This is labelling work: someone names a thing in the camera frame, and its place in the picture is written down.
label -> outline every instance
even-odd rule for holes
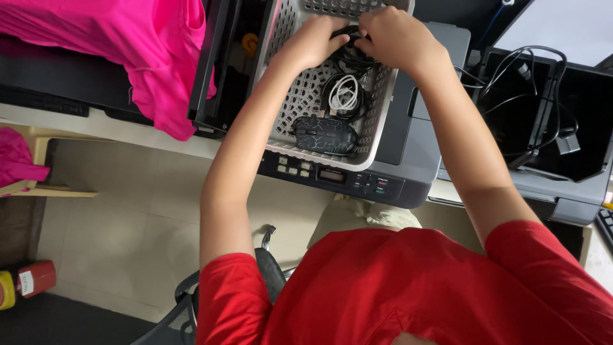
[[[32,271],[27,271],[19,274],[19,280],[21,281],[21,295],[25,296],[34,292],[34,278],[32,278]]]

boy's right hand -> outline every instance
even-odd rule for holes
[[[416,82],[447,65],[451,67],[447,49],[430,30],[393,6],[362,14],[360,33],[364,38],[355,42],[356,47],[386,66],[407,72]]]

red t-shirt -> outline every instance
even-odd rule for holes
[[[197,344],[613,344],[613,297],[546,227],[500,225],[485,251],[428,229],[333,232],[274,307],[255,259],[225,255],[200,274]]]

hand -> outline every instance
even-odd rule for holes
[[[297,73],[319,66],[330,54],[349,42],[349,35],[330,38],[336,30],[349,21],[328,15],[310,15],[302,27],[283,45],[275,55],[297,68]]]
[[[360,16],[362,37],[354,45],[382,64],[407,72],[416,81],[448,64],[451,59],[425,25],[393,6]]]

white cable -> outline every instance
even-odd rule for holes
[[[341,88],[344,84],[351,82],[351,81],[353,81],[355,91],[351,91],[347,87]],[[349,99],[349,101],[342,103],[340,100],[340,96],[343,96],[346,93],[350,93],[351,98]],[[330,91],[330,96],[328,97],[328,104],[330,105],[331,110],[351,110],[355,108],[356,103],[357,103],[357,79],[353,75],[348,74],[342,77],[334,85],[334,87]]]

